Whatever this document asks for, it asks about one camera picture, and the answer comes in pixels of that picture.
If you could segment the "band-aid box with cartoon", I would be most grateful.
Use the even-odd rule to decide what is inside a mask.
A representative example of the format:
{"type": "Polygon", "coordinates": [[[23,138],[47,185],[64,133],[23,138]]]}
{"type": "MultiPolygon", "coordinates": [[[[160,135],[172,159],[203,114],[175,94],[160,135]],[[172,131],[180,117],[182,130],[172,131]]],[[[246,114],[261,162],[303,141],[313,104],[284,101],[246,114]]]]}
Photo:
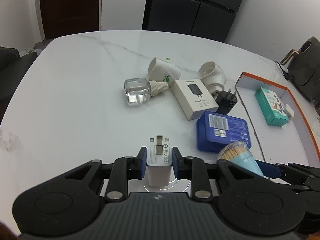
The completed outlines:
{"type": "Polygon", "coordinates": [[[260,87],[254,95],[268,125],[283,127],[294,118],[293,109],[276,92],[260,87]]]}

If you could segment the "white charger retail box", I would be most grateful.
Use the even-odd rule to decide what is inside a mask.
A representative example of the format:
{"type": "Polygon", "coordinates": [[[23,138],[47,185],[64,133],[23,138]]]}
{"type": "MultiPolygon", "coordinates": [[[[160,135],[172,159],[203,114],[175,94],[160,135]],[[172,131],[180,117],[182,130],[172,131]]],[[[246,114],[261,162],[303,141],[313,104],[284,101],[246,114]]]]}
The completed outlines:
{"type": "Polygon", "coordinates": [[[219,107],[200,79],[176,80],[172,92],[188,120],[199,119],[205,111],[216,112],[219,107]]]}

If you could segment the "dark wooden door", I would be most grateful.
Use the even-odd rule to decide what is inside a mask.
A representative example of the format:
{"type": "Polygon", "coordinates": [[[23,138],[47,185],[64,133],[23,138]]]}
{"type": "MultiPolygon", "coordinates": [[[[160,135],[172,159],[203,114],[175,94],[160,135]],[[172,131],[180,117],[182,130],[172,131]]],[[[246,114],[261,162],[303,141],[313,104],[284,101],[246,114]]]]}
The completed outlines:
{"type": "Polygon", "coordinates": [[[98,31],[100,0],[40,0],[46,39],[98,31]]]}

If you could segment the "white USB wall charger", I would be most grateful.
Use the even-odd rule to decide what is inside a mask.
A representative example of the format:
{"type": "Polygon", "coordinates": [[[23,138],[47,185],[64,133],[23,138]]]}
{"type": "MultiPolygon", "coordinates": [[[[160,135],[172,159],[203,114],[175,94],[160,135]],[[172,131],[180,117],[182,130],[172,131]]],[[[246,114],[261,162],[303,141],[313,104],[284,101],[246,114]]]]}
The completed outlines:
{"type": "Polygon", "coordinates": [[[170,183],[172,152],[170,139],[157,135],[149,139],[146,157],[148,182],[151,187],[166,187],[170,183]]]}

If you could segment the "toothpick jar light blue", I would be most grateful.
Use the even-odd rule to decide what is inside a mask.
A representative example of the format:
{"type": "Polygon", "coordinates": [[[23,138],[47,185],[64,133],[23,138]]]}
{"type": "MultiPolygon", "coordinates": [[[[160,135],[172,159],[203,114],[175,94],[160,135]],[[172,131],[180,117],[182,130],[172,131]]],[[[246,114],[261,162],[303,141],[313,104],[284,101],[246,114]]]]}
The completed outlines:
{"type": "Polygon", "coordinates": [[[244,141],[236,141],[228,144],[219,152],[218,159],[230,161],[246,170],[264,177],[263,172],[244,141]]]}

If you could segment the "orange white cardboard tray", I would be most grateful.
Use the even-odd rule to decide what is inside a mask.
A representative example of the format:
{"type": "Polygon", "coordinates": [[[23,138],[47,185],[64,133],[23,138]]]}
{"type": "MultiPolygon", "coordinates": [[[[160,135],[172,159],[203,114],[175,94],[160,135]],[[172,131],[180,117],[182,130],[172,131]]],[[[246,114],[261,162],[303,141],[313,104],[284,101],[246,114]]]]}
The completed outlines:
{"type": "Polygon", "coordinates": [[[235,88],[265,162],[319,167],[319,146],[287,87],[243,72],[235,88]]]}

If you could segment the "clear liquid repellent bottle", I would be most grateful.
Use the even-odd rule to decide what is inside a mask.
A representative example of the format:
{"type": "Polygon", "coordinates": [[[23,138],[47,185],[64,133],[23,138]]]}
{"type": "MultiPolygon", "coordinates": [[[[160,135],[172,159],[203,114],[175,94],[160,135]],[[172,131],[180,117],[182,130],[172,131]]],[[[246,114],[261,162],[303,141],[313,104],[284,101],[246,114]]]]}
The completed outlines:
{"type": "Polygon", "coordinates": [[[129,105],[143,104],[151,97],[169,89],[166,82],[148,81],[146,78],[132,78],[124,81],[124,92],[129,105]]]}

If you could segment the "black plug adapter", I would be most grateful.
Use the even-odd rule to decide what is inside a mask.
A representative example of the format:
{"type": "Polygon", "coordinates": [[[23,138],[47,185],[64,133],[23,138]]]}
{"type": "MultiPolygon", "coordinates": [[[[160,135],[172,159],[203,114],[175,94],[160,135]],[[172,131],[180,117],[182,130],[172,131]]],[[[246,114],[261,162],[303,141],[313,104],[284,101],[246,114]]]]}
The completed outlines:
{"type": "Polygon", "coordinates": [[[236,94],[237,91],[232,93],[231,89],[228,91],[222,90],[215,99],[218,104],[216,113],[227,115],[238,102],[236,94]]]}

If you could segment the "dark grey chair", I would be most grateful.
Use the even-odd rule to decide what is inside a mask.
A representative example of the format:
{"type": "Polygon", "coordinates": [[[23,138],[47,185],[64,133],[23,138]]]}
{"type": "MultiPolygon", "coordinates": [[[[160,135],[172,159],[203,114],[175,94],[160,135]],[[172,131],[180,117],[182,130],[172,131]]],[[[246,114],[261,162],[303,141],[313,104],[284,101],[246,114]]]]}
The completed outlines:
{"type": "Polygon", "coordinates": [[[21,56],[15,48],[1,47],[1,121],[14,92],[36,58],[34,51],[21,56]]]}

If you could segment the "white plug-in heater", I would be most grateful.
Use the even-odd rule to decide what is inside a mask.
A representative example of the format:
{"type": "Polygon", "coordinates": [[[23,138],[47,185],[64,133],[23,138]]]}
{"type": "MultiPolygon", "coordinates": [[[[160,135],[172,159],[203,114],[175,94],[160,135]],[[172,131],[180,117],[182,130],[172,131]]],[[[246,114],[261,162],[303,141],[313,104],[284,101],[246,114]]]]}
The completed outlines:
{"type": "Polygon", "coordinates": [[[204,63],[198,70],[197,77],[212,95],[219,94],[225,90],[226,75],[213,61],[204,63]]]}

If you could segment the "black refrigerator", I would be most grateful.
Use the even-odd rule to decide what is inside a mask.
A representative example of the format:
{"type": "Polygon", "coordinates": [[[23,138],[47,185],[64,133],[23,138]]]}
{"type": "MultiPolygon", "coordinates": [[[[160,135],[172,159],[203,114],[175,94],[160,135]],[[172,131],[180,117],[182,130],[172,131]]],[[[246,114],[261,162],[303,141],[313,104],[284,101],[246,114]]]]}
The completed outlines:
{"type": "Polygon", "coordinates": [[[225,42],[242,0],[146,0],[143,30],[225,42]]]}

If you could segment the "dark air fryer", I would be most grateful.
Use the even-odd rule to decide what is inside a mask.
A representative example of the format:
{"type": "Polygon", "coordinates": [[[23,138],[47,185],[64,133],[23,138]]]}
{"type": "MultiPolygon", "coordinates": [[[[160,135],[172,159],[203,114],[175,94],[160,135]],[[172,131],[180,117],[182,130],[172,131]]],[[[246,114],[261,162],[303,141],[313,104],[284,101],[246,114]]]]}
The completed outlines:
{"type": "Polygon", "coordinates": [[[280,62],[282,66],[287,64],[287,79],[314,105],[319,103],[319,61],[319,40],[313,36],[280,62]]]}

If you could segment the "blue plastic case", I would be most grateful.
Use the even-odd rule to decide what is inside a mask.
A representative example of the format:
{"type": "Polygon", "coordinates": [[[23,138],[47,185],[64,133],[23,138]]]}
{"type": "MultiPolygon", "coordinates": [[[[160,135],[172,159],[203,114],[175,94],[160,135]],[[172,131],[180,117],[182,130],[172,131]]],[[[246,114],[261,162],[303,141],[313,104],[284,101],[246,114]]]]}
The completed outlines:
{"type": "Polygon", "coordinates": [[[205,111],[197,120],[197,148],[203,152],[219,153],[225,146],[243,141],[251,147],[246,120],[205,111]]]}

